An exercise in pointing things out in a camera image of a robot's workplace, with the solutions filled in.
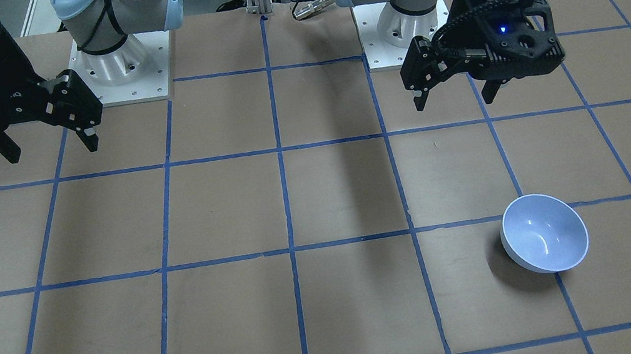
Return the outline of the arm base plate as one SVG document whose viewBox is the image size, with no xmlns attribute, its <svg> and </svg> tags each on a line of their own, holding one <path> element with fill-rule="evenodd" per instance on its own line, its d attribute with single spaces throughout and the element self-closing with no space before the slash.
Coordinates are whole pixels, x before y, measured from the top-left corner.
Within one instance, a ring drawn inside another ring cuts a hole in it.
<svg viewBox="0 0 631 354">
<path fill-rule="evenodd" d="M 352 8 L 356 30 L 372 72 L 399 69 L 415 36 L 432 38 L 448 18 L 445 0 L 421 16 L 399 14 L 390 4 L 376 3 Z"/>
<path fill-rule="evenodd" d="M 83 53 L 73 42 L 69 68 L 76 71 L 105 108 L 168 99 L 172 34 L 130 34 L 119 49 L 100 56 Z"/>
</svg>

